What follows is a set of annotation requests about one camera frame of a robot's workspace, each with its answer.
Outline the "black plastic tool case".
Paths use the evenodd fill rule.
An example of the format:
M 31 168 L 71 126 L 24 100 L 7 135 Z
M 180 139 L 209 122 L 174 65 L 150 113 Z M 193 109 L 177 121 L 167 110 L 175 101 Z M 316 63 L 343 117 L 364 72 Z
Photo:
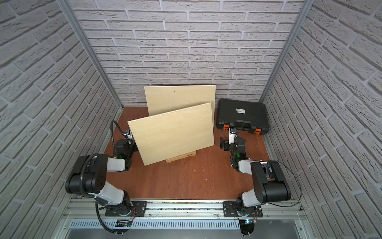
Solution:
M 269 132 L 267 110 L 263 103 L 232 99 L 220 99 L 217 108 L 216 127 L 265 135 Z

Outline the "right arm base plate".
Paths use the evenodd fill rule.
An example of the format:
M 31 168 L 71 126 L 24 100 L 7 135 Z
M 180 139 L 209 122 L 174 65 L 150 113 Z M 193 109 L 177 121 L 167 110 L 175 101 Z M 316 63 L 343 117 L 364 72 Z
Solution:
M 261 206 L 239 206 L 236 201 L 223 201 L 223 214 L 226 218 L 261 218 L 263 211 Z

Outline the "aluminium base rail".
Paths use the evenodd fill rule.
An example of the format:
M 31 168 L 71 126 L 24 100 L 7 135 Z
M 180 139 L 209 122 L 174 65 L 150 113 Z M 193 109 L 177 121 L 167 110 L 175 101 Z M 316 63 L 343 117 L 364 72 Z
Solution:
M 257 219 L 257 220 L 307 220 L 307 215 L 300 204 L 293 206 L 295 201 L 282 203 L 280 207 L 265 204 L 248 213 L 235 212 L 233 203 L 228 206 L 224 200 L 165 200 L 165 199 L 138 199 L 144 201 L 135 207 L 135 216 L 107 217 L 105 210 L 100 209 L 100 216 L 105 219 L 189 219 L 189 220 L 218 220 L 218 219 Z

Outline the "small wooden easel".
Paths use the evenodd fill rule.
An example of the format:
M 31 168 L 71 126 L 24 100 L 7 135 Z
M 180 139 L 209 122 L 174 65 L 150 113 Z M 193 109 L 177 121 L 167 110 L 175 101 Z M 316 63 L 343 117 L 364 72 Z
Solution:
M 173 157 L 173 158 L 166 159 L 166 162 L 167 163 L 171 163 L 171 162 L 183 159 L 183 158 L 193 157 L 193 156 L 196 156 L 196 155 L 197 155 L 197 152 L 196 151 L 192 151 L 192 152 L 185 153 L 185 154 Z

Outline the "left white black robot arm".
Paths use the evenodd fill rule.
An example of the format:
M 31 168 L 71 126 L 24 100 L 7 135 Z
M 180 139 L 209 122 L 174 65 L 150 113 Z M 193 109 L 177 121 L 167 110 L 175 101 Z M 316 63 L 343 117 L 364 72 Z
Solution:
M 108 172 L 128 171 L 132 156 L 137 151 L 131 138 L 120 139 L 114 144 L 115 155 L 95 153 L 78 157 L 65 190 L 95 200 L 98 209 L 106 209 L 107 216 L 135 216 L 135 208 L 128 193 L 118 189 L 106 179 Z

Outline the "light plywood board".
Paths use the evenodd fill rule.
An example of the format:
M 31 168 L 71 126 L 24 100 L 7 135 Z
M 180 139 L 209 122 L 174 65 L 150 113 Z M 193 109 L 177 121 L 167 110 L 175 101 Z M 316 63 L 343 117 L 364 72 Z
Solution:
M 149 117 L 142 118 L 142 121 L 150 122 L 154 115 L 207 103 L 210 103 L 211 115 L 214 115 L 215 85 L 152 86 L 144 90 Z
M 214 145 L 211 103 L 130 120 L 145 166 Z

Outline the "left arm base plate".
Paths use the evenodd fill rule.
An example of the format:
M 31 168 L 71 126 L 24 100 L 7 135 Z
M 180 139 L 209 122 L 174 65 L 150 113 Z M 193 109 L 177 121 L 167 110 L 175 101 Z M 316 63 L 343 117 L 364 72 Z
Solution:
M 143 217 L 147 207 L 147 201 L 130 201 L 129 204 L 106 206 L 106 217 Z

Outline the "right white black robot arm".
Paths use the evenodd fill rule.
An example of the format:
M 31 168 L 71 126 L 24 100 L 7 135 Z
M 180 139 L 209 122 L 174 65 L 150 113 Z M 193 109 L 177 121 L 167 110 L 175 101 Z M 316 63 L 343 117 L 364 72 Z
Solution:
M 221 138 L 220 148 L 230 152 L 233 169 L 252 176 L 253 189 L 239 194 L 233 206 L 239 217 L 255 216 L 255 211 L 263 204 L 291 199 L 291 190 L 278 161 L 251 160 L 246 156 L 246 140 L 241 137 Z

